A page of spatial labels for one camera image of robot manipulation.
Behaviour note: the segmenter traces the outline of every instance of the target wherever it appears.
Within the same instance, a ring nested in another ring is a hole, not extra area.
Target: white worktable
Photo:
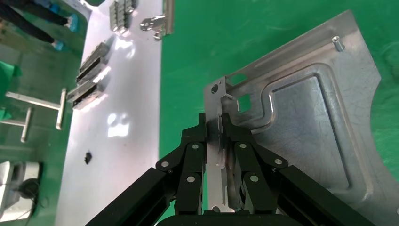
[[[114,35],[111,3],[89,7],[83,61]],[[56,226],[85,225],[158,160],[161,42],[139,25],[161,14],[161,0],[139,1],[131,34],[111,46],[106,97],[87,112],[73,113]],[[93,159],[86,165],[88,151]]]

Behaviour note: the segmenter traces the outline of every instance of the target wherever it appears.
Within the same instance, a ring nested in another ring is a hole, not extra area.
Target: black metal frame
[[[222,144],[227,150],[240,211],[202,215],[202,187],[206,163],[205,115],[182,132],[180,146],[150,168],[87,226],[154,225],[169,203],[175,216],[168,225],[373,226],[370,221],[332,195],[287,160],[260,146],[249,129],[232,124],[222,114]],[[275,214],[276,209],[284,215]]]

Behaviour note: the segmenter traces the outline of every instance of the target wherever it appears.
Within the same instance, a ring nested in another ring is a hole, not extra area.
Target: square hole
[[[238,112],[243,113],[251,110],[251,97],[249,94],[245,94],[238,98]]]

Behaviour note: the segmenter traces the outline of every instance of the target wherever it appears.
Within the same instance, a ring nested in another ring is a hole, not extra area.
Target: sheet metal part
[[[163,36],[173,33],[174,15],[175,0],[165,0],[164,14],[144,19],[140,29],[144,32],[154,31],[154,39],[162,40]]]
[[[99,57],[105,57],[108,52],[110,51],[110,47],[104,43],[101,42],[95,50],[91,53],[91,55],[85,60],[84,63],[82,63],[82,66],[79,69],[79,74],[84,72],[88,67],[92,65],[92,63],[97,60]]]
[[[67,101],[73,109],[82,110],[85,106],[102,96],[104,90],[97,83],[104,77],[107,71],[108,53],[107,43],[100,43],[79,69],[76,77],[77,87],[67,94]]]
[[[240,75],[246,80],[233,84]],[[228,202],[235,197],[228,192],[226,153],[219,145],[220,115],[228,112],[259,144],[374,224],[398,225],[399,185],[370,129],[380,79],[353,14],[346,11],[205,87],[209,209],[234,209]],[[240,100],[246,95],[251,107],[243,112]]]
[[[109,7],[110,29],[124,35],[129,28],[129,15],[136,9],[136,0],[114,1]]]

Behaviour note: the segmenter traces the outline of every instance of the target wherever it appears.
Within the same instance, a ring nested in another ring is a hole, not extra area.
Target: metal bracket
[[[173,22],[175,15],[175,0],[165,0],[164,14],[153,18],[146,18],[140,24],[144,32],[154,31],[154,39],[162,40],[162,37],[173,33]]]

